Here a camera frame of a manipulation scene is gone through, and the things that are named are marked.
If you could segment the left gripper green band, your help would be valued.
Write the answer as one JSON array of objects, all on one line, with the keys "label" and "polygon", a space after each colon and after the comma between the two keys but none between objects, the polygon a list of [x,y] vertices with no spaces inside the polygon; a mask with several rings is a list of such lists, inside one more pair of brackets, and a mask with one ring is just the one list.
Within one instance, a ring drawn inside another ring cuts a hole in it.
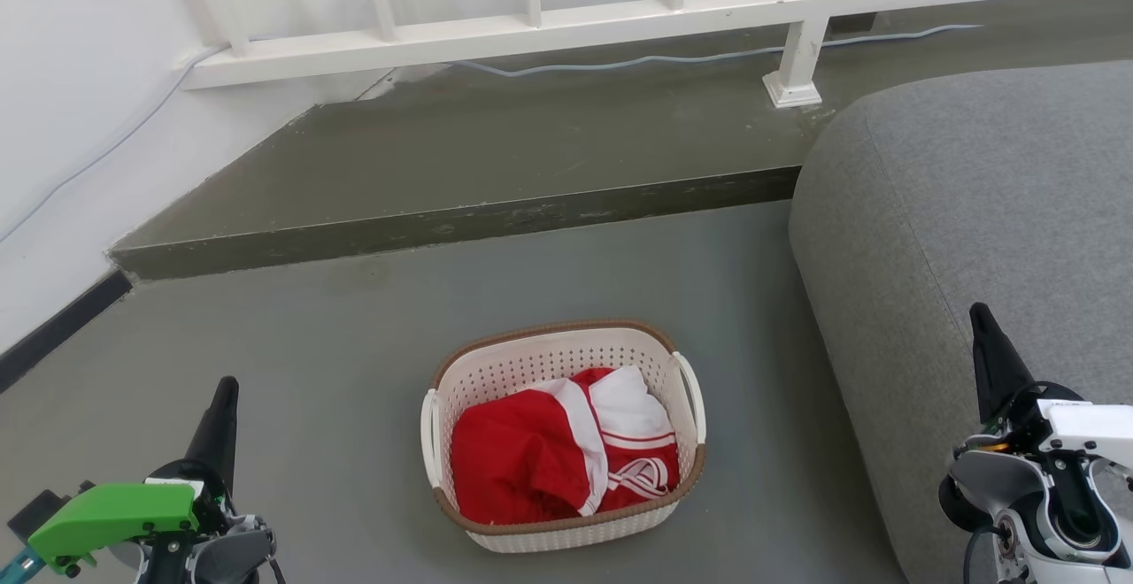
[{"label": "left gripper green band", "polygon": [[26,507],[29,550],[53,572],[73,577],[82,561],[93,566],[97,550],[119,543],[186,553],[222,535],[231,527],[239,387],[235,376],[223,376],[185,458],[142,482],[87,486],[73,498],[43,492]]}]

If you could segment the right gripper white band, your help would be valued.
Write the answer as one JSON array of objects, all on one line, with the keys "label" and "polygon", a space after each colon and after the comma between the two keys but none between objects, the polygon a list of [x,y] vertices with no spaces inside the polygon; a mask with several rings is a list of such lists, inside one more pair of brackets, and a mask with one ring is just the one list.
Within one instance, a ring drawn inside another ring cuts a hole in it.
[{"label": "right gripper white band", "polygon": [[972,304],[968,318],[976,406],[983,434],[994,440],[983,450],[1036,460],[1068,452],[1101,459],[1110,472],[1130,471],[1132,407],[1089,403],[1063,386],[1036,381],[987,304]]}]

